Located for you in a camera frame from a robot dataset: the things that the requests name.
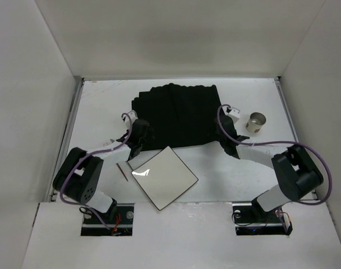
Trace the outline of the black cloth placemat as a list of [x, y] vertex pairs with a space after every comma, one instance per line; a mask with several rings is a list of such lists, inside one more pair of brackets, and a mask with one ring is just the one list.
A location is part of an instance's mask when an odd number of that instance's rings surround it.
[[131, 105], [138, 118], [148, 121], [153, 130], [143, 151], [216, 141], [215, 119], [221, 102], [215, 85], [152, 87], [140, 92]]

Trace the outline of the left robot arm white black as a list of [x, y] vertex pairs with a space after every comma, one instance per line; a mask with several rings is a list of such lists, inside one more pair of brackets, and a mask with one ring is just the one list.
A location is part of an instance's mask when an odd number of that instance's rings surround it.
[[62, 202], [80, 206], [109, 229], [117, 201], [97, 190], [98, 181], [106, 161], [111, 167], [130, 161], [140, 154], [145, 142], [153, 137], [150, 123], [143, 119], [130, 121], [127, 132], [110, 145], [93, 151], [74, 147], [65, 158], [53, 180]]

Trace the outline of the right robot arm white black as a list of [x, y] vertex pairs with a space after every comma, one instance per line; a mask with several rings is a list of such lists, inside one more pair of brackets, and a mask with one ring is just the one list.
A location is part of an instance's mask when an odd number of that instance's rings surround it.
[[214, 119], [216, 139], [225, 153], [238, 160], [252, 161], [271, 168], [277, 184], [251, 201], [250, 215], [255, 221], [288, 202], [299, 202], [324, 182], [324, 177], [311, 156], [309, 147], [299, 142], [247, 142], [249, 137], [237, 133], [231, 117]]

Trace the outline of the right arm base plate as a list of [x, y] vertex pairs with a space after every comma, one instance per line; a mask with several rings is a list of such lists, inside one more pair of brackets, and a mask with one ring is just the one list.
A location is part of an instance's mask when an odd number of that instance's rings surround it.
[[250, 203], [233, 203], [232, 209], [231, 218], [238, 236], [290, 236], [293, 231], [291, 218], [282, 209], [258, 214]]

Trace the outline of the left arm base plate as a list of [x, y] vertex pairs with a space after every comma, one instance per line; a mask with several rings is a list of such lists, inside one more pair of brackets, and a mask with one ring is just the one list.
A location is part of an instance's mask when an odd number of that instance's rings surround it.
[[81, 236], [132, 236], [134, 203], [120, 203], [105, 214], [98, 212], [99, 218], [88, 208], [80, 207], [83, 214]]

